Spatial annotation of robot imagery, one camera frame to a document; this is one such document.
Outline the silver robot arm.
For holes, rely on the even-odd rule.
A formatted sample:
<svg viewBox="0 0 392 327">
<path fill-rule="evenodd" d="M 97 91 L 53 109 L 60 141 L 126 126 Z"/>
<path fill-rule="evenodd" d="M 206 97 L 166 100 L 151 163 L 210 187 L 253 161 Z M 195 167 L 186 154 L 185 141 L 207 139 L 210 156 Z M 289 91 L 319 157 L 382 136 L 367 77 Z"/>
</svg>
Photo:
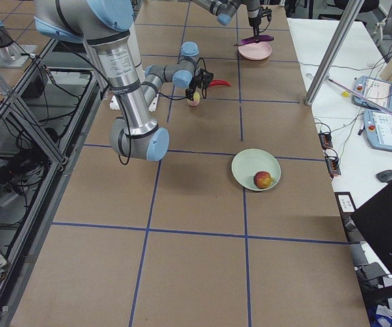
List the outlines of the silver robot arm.
<svg viewBox="0 0 392 327">
<path fill-rule="evenodd" d="M 208 11 L 217 18 L 221 25 L 228 25 L 238 9 L 244 5 L 247 10 L 247 18 L 253 30 L 252 41 L 260 40 L 260 24 L 263 17 L 263 8 L 260 1 L 249 0 L 194 0 L 193 3 Z"/>
<path fill-rule="evenodd" d="M 203 86 L 198 47 L 181 46 L 175 65 L 152 65 L 140 80 L 128 40 L 133 25 L 130 1 L 36 1 L 37 30 L 54 39 L 84 43 L 93 49 L 98 69 L 122 112 L 110 133 L 112 148 L 127 158 L 161 160 L 168 150 L 168 130 L 160 127 L 149 106 L 165 82 L 186 89 L 191 97 Z"/>
</svg>

